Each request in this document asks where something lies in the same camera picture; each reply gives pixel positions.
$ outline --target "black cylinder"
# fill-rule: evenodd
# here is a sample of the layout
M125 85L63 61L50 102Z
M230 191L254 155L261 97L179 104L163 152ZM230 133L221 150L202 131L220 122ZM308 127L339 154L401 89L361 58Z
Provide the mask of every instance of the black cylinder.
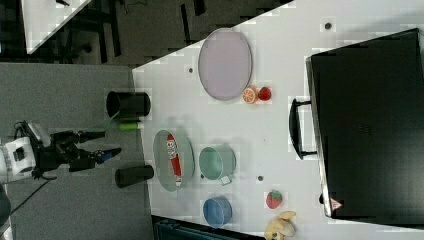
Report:
M150 98L147 93L110 92L107 95L106 109L109 117L120 120L136 120L150 112Z
M151 179L154 175L152 166L118 169L115 172L115 182L119 188Z

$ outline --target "black can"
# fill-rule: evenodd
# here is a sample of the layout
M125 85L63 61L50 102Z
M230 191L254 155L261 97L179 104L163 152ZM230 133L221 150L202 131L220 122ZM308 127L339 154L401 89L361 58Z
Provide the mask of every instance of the black can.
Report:
M145 180L149 180L154 176L152 166L131 167L118 169L115 172L115 183L119 188L124 188Z

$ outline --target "black mug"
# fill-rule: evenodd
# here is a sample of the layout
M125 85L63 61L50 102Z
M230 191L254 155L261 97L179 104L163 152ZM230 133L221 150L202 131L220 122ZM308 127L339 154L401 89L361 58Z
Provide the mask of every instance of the black mug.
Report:
M150 112L150 97L145 92L110 92L107 95L106 109L109 117L118 120L137 120Z

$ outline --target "table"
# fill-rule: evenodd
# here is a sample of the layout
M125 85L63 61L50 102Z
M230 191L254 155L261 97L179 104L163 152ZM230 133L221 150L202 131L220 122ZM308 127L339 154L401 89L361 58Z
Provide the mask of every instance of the table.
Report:
M91 0L70 0L65 7L54 0L22 0L27 53L32 54Z
M224 195L233 218L223 228L263 236L267 223L287 210L297 230L292 239L417 239L418 230L333 220L325 217L316 156L300 160L291 146L288 115L293 98L308 99L305 59L314 53L414 27L424 27L420 0L296 0L235 26L251 47L251 84L272 87L269 104L248 105L212 99L202 88L197 60L203 41L133 70L137 91L152 99L141 130L146 164L155 166L153 139L163 128L183 128L195 157L193 180L177 196L157 176L148 181L152 215L207 225L203 203ZM330 22L332 28L325 30ZM305 151L315 149L311 110L301 108ZM234 181L221 186L200 178L198 157L205 146L228 143L236 153ZM276 189L284 203L267 209L265 197Z

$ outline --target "yellow toy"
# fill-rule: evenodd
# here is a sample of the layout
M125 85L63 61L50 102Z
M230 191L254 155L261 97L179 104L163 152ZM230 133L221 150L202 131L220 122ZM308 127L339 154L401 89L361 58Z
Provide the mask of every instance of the yellow toy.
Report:
M284 240L284 236L292 237L295 233L289 219L296 216L295 212L283 212L276 219L272 220L265 229L266 240Z

